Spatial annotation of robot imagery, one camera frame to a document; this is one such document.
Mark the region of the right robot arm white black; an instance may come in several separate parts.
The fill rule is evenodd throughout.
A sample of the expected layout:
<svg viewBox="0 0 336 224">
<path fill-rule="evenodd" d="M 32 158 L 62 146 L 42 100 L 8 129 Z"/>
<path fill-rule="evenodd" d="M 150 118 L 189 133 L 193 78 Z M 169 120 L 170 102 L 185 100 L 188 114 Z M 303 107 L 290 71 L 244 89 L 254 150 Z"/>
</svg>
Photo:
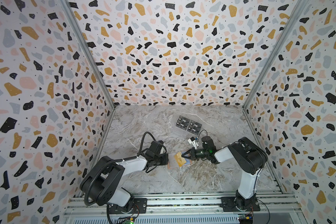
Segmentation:
<svg viewBox="0 0 336 224">
<path fill-rule="evenodd" d="M 225 211 L 253 211 L 258 205 L 256 184 L 260 172 L 268 161 L 267 154 L 246 137 L 221 149 L 217 149 L 210 136 L 202 137 L 202 148 L 197 147 L 197 139 L 190 138 L 193 148 L 182 154 L 182 158 L 191 161 L 208 160 L 220 164 L 235 159 L 242 170 L 240 185 L 235 198 L 223 199 L 221 207 Z"/>
</svg>

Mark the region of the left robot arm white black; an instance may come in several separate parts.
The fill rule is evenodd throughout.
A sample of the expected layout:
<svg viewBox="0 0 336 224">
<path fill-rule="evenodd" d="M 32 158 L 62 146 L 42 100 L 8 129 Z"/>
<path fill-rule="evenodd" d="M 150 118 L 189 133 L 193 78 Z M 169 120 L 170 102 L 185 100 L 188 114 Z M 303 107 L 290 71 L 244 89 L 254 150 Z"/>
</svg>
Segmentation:
<svg viewBox="0 0 336 224">
<path fill-rule="evenodd" d="M 151 172 L 168 164 L 167 149 L 163 141 L 152 141 L 149 148 L 138 156 L 123 159 L 101 157 L 80 184 L 86 206 L 113 204 L 130 210 L 134 196 L 118 185 L 121 178 L 138 171 Z"/>
</svg>

